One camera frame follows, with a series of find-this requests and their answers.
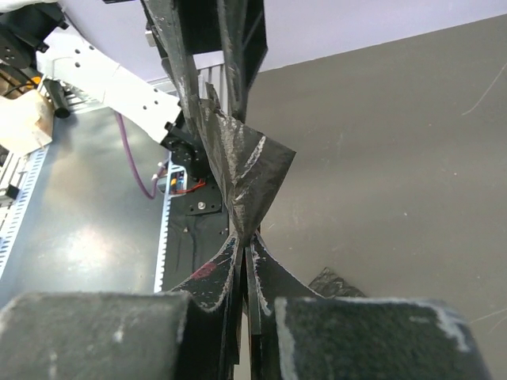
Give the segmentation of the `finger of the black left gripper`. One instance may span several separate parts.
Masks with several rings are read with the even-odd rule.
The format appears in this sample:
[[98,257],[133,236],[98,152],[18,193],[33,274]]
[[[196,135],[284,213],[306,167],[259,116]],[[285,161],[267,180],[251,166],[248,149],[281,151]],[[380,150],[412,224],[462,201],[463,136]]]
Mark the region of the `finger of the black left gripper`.
[[251,86],[268,51],[262,0],[217,2],[225,61],[228,112],[244,121]]
[[222,68],[206,63],[203,69],[195,57],[220,53],[217,1],[143,1],[147,23],[154,34],[162,66],[179,95],[185,126],[194,146],[202,146],[204,125],[201,101],[208,98],[207,84],[222,99]]

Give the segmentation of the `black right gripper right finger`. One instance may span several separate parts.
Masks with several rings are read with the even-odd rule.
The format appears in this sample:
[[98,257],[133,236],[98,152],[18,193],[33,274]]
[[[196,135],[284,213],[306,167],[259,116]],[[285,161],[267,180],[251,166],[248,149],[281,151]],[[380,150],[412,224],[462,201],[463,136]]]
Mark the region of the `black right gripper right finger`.
[[254,379],[488,379],[468,323],[427,298],[323,296],[246,250]]

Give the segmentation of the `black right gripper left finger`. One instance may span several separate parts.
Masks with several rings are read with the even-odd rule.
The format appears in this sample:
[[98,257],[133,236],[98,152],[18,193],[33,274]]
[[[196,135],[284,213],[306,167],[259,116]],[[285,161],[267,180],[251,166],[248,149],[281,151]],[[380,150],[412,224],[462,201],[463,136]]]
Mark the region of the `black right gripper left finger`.
[[230,379],[238,362],[232,234],[157,294],[31,293],[1,311],[4,379]]

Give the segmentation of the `black trash bag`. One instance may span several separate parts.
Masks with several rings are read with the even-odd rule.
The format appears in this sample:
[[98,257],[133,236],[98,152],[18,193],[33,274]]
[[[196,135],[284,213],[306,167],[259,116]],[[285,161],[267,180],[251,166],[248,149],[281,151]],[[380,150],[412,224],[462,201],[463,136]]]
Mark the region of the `black trash bag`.
[[295,151],[224,112],[213,84],[200,99],[200,137],[240,244],[240,257],[271,207]]

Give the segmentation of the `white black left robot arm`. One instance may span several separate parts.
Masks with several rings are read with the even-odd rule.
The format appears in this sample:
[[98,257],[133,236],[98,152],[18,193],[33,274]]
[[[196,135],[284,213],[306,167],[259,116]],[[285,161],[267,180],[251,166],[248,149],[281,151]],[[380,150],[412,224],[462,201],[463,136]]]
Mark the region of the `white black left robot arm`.
[[248,92],[268,51],[262,1],[145,1],[147,30],[177,90],[160,93],[93,46],[56,1],[1,4],[1,59],[76,87],[137,124],[170,150],[189,176],[211,173],[199,136],[200,95],[194,58],[221,51],[228,110],[246,117]]

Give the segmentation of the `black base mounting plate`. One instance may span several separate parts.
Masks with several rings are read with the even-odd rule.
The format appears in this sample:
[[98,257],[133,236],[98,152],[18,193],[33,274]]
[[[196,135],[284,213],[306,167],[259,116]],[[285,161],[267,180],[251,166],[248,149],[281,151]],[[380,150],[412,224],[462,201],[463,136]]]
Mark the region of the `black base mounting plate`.
[[229,215],[215,180],[194,180],[184,168],[170,174],[169,237],[162,291],[208,262],[230,233]]

